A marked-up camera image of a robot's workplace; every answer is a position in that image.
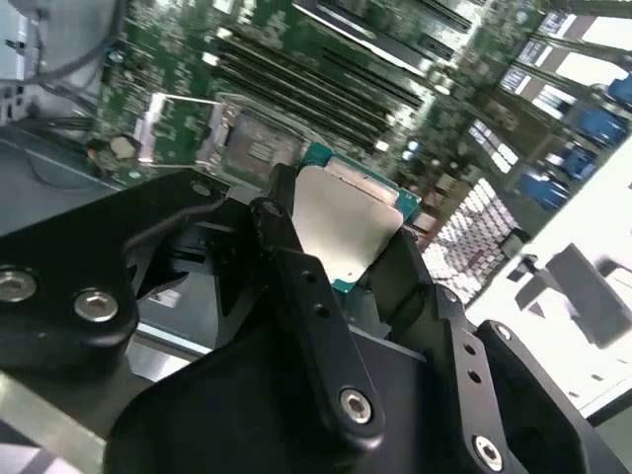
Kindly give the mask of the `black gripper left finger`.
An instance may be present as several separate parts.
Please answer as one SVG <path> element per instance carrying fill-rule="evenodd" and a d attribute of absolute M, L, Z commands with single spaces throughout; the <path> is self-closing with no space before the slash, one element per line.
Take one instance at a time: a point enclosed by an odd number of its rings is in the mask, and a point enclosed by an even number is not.
<path fill-rule="evenodd" d="M 198 223 L 227 256 L 221 301 L 238 329 L 223 347 L 263 321 L 342 317 L 293 227 L 295 180 L 278 165 L 269 192 L 245 204 L 182 171 L 4 236 L 2 269 L 29 285 L 1 303 L 2 366 L 74 376 L 119 363 L 138 325 L 138 296 L 163 276 L 162 244 Z"/>

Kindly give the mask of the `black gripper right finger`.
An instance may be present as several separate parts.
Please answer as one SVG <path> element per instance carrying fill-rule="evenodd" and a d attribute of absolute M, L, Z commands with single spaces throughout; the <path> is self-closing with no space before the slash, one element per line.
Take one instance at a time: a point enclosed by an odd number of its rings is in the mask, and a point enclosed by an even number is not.
<path fill-rule="evenodd" d="M 415 237 L 398 230 L 369 269 L 393 343 L 426 360 L 432 473 L 624 473 L 626 467 L 498 321 L 468 322 L 432 281 Z"/>

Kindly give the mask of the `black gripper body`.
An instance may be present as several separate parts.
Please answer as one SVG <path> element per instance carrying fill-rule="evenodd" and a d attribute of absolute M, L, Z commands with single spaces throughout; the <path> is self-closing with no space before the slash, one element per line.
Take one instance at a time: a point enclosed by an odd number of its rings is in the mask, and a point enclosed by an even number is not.
<path fill-rule="evenodd" d="M 141 393 L 110 473 L 441 473 L 460 462 L 456 335 L 415 357 L 338 315 L 256 324 Z"/>

